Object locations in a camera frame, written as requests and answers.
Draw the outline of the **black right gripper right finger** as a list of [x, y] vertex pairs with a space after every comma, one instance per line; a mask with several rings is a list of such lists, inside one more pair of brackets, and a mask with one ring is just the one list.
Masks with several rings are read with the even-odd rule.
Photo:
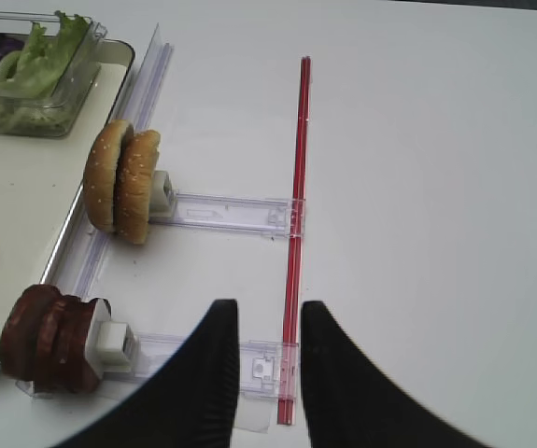
[[408, 396], [327, 306], [302, 306], [301, 395], [313, 447], [482, 447]]

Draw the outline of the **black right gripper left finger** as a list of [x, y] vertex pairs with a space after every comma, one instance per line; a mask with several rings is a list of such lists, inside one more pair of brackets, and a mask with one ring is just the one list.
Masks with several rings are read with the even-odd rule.
[[229, 447], [240, 392], [238, 306], [215, 300], [130, 397], [61, 447]]

